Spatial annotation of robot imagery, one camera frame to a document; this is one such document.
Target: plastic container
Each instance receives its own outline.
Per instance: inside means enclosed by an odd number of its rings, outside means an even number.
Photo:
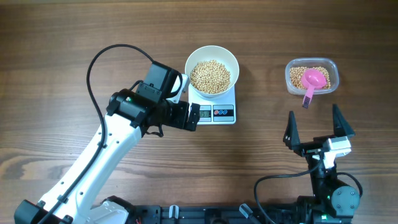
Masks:
[[[231,89],[232,86],[235,85],[239,77],[239,64],[235,56],[229,50],[223,47],[209,45],[197,49],[189,56],[187,62],[185,63],[185,74],[190,76],[192,70],[195,68],[195,66],[198,65],[199,62],[209,61],[209,60],[216,60],[217,62],[222,63],[223,65],[225,65],[225,68],[231,73],[229,79],[230,83],[228,88],[221,93],[211,94],[199,91],[195,87],[193,87],[192,84],[190,85],[199,95],[204,96],[206,98],[213,98],[216,96],[223,95],[224,93],[228,92],[228,90]]]
[[[293,86],[292,81],[290,79],[290,68],[294,67],[323,67],[328,70],[329,78],[330,78],[330,89],[327,90],[314,90],[314,95],[331,93],[335,91],[340,83],[340,79],[338,77],[338,71],[336,64],[328,59],[328,58],[297,58],[292,60],[286,65],[285,69],[285,78],[287,91],[291,94],[295,95],[305,95],[306,90],[301,90]]]

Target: wood grain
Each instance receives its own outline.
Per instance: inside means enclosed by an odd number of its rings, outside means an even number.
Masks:
[[[241,67],[238,121],[146,136],[97,202],[117,195],[133,204],[253,203],[260,176],[307,168],[282,142],[289,111],[308,141],[332,133],[331,104],[338,103],[357,133],[353,152],[337,161],[364,187],[354,223],[396,223],[397,8],[396,1],[342,0],[0,6],[0,223],[13,222],[23,199],[37,201],[88,144],[99,121],[86,69],[98,51],[116,43],[139,46],[181,72],[195,49],[226,47]],[[309,110],[285,86],[285,66],[299,57],[328,57],[340,72],[339,88],[315,97]],[[144,78],[149,65],[130,49],[101,56],[92,73],[100,107]],[[310,180],[273,180],[259,192],[263,202],[291,202],[311,194]]]

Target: pink plastic scoop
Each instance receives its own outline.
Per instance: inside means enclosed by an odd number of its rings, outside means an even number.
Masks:
[[[303,86],[307,89],[303,100],[303,107],[308,109],[314,90],[319,90],[326,85],[326,78],[316,69],[307,69],[301,78]]]

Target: kitchen scale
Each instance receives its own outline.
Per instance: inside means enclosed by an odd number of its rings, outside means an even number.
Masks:
[[[214,98],[199,95],[192,85],[189,85],[188,90],[189,104],[200,105],[198,124],[234,124],[236,122],[235,86]]]

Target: bowl of beans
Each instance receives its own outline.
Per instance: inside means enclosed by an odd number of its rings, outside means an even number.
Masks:
[[[314,68],[326,78],[326,85],[313,94],[325,94],[335,91],[340,83],[336,64],[328,58],[297,58],[289,62],[285,69],[287,91],[294,95],[305,95],[307,91],[302,85],[301,78],[304,72]]]
[[[199,95],[212,98],[228,92],[235,85],[239,64],[229,50],[214,45],[204,46],[189,56],[185,74]]]

